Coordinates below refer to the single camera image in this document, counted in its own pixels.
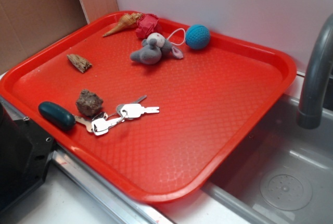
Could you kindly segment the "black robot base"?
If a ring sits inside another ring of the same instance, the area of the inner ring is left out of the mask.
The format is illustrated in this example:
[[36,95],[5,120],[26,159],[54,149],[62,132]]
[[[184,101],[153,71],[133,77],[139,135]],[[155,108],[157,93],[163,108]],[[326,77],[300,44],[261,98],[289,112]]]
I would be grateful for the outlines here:
[[35,121],[13,120],[1,106],[1,213],[45,182],[54,146]]

